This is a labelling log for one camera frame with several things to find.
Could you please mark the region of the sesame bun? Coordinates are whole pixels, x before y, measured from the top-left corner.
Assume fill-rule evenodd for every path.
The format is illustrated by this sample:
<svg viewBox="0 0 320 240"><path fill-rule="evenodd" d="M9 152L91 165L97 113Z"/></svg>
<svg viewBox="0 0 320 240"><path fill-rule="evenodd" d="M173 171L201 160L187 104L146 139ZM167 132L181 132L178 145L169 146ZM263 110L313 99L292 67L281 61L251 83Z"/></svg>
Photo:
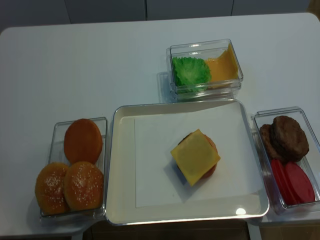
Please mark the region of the sesame bun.
<svg viewBox="0 0 320 240"><path fill-rule="evenodd" d="M64 179L68 169L65 163L53 162L38 174L35 197L45 215L63 214L70 210L64 196Z"/></svg>
<svg viewBox="0 0 320 240"><path fill-rule="evenodd" d="M98 209L103 202L104 175L92 163L77 162L67 170L63 189L65 200L71 210Z"/></svg>

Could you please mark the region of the green lettuce leaf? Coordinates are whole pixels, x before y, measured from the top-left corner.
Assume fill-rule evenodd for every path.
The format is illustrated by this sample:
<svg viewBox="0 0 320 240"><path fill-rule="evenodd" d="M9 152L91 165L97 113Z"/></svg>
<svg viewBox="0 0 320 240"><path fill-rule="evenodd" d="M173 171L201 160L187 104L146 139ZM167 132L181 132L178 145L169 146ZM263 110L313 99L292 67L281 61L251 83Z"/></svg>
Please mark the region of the green lettuce leaf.
<svg viewBox="0 0 320 240"><path fill-rule="evenodd" d="M206 87L200 85L205 85L212 79L209 66L201 58L173 57L172 66L179 94L203 91Z"/></svg>

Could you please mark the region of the clear lettuce cheese container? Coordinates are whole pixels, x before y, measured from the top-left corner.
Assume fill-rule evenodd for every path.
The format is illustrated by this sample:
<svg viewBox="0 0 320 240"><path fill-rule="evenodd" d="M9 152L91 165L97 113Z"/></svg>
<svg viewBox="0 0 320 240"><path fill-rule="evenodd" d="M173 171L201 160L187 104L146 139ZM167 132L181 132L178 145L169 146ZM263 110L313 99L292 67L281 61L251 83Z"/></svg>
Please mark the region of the clear lettuce cheese container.
<svg viewBox="0 0 320 240"><path fill-rule="evenodd" d="M176 86L174 67L172 64L173 57L192 57L203 60L217 58L228 48L229 44L231 44L235 61L238 66L237 79L218 81L217 83L208 82L207 84L200 85L200 87L206 87L205 90L178 93L179 88ZM172 45L166 50L166 61L170 92L173 99L179 102L213 98L233 99L242 87L244 76L230 39Z"/></svg>

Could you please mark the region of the yellow cheese slice on burger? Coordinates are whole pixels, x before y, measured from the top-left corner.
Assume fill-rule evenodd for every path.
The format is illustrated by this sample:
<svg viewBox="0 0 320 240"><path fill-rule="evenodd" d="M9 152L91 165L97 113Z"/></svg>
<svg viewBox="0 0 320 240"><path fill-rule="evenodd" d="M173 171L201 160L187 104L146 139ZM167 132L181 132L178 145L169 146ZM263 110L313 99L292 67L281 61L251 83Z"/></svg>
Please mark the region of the yellow cheese slice on burger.
<svg viewBox="0 0 320 240"><path fill-rule="evenodd" d="M190 186L221 160L200 129L188 134L170 151L178 169Z"/></svg>

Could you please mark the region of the white paper sheet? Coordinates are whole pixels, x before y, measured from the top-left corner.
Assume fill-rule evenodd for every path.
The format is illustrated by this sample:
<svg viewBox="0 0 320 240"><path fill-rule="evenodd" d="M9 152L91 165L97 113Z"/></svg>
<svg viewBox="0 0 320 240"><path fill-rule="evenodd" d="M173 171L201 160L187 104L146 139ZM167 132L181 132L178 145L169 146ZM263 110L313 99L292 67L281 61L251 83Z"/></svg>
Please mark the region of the white paper sheet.
<svg viewBox="0 0 320 240"><path fill-rule="evenodd" d="M213 175L190 186L171 150L201 130L216 144L221 159ZM230 198L252 193L251 145L240 117L192 112L150 115L134 122L136 206L158 206Z"/></svg>

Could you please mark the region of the plain smooth bun half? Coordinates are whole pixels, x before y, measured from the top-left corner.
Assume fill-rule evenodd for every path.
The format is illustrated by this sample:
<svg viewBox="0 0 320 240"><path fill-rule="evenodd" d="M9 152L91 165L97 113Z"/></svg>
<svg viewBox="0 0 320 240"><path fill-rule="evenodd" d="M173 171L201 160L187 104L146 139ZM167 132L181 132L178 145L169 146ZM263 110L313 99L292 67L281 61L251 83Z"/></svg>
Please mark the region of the plain smooth bun half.
<svg viewBox="0 0 320 240"><path fill-rule="evenodd" d="M90 119L74 121L64 136L64 154L70 164L89 162L96 164L103 148L98 126Z"/></svg>

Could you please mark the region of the yellow cheese slice in container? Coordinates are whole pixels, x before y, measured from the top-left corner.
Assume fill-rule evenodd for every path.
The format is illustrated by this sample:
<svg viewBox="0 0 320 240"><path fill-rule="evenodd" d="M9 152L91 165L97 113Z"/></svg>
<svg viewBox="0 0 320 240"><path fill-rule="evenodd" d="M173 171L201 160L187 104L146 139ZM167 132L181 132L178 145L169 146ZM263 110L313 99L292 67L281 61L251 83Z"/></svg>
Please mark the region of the yellow cheese slice in container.
<svg viewBox="0 0 320 240"><path fill-rule="evenodd" d="M210 70L211 84L238 78L238 65L230 43L219 57L208 58L205 63Z"/></svg>

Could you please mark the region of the white serving tray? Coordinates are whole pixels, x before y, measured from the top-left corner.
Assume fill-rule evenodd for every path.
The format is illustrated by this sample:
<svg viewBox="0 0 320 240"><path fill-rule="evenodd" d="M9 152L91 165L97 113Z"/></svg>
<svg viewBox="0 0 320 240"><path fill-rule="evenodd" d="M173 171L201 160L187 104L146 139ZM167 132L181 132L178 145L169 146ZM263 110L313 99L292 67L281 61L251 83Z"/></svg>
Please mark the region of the white serving tray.
<svg viewBox="0 0 320 240"><path fill-rule="evenodd" d="M171 151L200 130L220 161L190 186ZM128 105L113 116L106 217L115 225L256 218L270 207L244 105L236 99Z"/></svg>

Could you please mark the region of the brown meat patty back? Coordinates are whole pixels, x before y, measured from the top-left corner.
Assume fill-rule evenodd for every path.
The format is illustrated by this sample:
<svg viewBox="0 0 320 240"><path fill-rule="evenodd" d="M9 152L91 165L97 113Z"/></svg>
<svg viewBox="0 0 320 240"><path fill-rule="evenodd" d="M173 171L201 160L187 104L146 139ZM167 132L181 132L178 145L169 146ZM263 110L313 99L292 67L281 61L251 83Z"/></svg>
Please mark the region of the brown meat patty back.
<svg viewBox="0 0 320 240"><path fill-rule="evenodd" d="M273 159L275 157L275 152L270 142L270 126L270 124L262 125L262 127L259 129L259 133L268 157Z"/></svg>

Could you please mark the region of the brown meat patty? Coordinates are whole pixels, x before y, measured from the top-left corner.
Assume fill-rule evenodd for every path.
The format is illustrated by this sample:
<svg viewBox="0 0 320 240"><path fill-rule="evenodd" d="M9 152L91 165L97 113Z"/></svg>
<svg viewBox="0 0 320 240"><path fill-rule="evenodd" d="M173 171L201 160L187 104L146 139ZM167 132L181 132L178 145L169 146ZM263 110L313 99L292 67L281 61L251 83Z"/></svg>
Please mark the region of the brown meat patty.
<svg viewBox="0 0 320 240"><path fill-rule="evenodd" d="M277 116L269 130L270 143L286 162L298 162L309 152L309 143L300 124L285 115Z"/></svg>
<svg viewBox="0 0 320 240"><path fill-rule="evenodd" d="M259 133L268 157L273 159L275 157L275 152L270 142L270 126L270 124L262 125L262 127L259 129Z"/></svg>

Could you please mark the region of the clear bun container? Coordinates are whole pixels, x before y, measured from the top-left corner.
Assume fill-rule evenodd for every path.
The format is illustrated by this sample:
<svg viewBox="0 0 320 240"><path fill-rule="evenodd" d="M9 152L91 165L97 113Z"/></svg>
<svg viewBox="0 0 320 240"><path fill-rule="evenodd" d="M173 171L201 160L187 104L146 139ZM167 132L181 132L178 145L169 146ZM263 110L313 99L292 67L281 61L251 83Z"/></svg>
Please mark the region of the clear bun container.
<svg viewBox="0 0 320 240"><path fill-rule="evenodd" d="M42 218L100 217L106 205L105 117L59 122L54 126L48 165L35 185Z"/></svg>

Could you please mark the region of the red tomato slice back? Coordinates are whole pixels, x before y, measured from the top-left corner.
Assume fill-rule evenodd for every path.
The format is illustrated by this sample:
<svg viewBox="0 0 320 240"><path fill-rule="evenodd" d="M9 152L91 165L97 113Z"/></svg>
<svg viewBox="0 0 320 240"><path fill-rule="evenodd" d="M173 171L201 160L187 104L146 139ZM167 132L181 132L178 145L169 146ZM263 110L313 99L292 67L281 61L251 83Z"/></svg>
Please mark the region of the red tomato slice back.
<svg viewBox="0 0 320 240"><path fill-rule="evenodd" d="M277 183L279 192L287 206L292 206L297 204L295 196L293 195L289 182L285 174L285 168L278 159L271 160L271 168Z"/></svg>

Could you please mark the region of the red tomato slice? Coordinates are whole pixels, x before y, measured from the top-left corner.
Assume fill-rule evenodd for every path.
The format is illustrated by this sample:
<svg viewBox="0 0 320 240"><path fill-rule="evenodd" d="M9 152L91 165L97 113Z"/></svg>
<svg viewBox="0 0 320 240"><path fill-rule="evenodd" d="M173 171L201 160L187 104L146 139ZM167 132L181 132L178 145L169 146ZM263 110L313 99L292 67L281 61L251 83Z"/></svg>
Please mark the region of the red tomato slice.
<svg viewBox="0 0 320 240"><path fill-rule="evenodd" d="M308 176L294 162L288 162L285 167L285 176L288 181L296 201L299 204L311 203L315 201L315 192Z"/></svg>
<svg viewBox="0 0 320 240"><path fill-rule="evenodd" d="M289 182L285 174L285 168L278 159L271 160L271 168L277 183L279 192L287 206L292 206L297 204L295 196L293 195Z"/></svg>

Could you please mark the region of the brown meat patty front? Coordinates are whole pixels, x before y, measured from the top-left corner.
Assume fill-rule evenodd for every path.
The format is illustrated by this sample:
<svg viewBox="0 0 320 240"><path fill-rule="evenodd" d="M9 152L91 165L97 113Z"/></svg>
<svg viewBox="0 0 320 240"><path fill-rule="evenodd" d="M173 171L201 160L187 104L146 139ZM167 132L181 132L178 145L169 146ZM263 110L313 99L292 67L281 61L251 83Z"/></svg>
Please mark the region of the brown meat patty front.
<svg viewBox="0 0 320 240"><path fill-rule="evenodd" d="M285 115L277 116L269 130L270 143L286 162L298 162L309 152L309 143L300 124Z"/></svg>

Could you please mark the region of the clear patty tomato container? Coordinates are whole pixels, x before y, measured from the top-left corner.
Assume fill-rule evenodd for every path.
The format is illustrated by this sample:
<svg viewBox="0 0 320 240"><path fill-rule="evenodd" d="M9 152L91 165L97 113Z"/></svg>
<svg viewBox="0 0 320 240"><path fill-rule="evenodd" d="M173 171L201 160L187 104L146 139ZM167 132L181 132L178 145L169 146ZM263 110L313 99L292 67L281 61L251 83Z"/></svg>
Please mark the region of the clear patty tomato container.
<svg viewBox="0 0 320 240"><path fill-rule="evenodd" d="M271 125L275 117L288 116L295 119L302 130L305 132L309 144L309 152L298 162L288 161L277 153L274 149L274 158L279 160L283 167L289 162L296 163L305 172L309 178L314 194L315 201L309 203L296 203L295 205L286 205L284 199L279 191L276 183L271 160L268 157L262 138L260 135L260 128L264 124ZM279 108L273 110L258 111L252 116L252 133L257 147L260 164L262 167L262 176L264 179L265 187L267 189L270 205L278 215L307 215L308 213L319 211L320 209L320 143L317 140L315 133L305 115L305 112L297 107Z"/></svg>

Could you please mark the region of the red tomato slice front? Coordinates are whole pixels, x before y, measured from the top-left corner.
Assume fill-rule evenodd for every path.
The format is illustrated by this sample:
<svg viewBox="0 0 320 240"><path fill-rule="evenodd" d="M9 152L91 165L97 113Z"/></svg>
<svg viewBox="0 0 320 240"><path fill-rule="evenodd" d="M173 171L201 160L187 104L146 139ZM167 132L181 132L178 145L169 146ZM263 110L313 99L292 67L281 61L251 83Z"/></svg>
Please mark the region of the red tomato slice front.
<svg viewBox="0 0 320 240"><path fill-rule="evenodd" d="M299 204L311 203L315 201L315 192L308 176L294 162L288 162L285 167L285 176L288 181L296 201Z"/></svg>

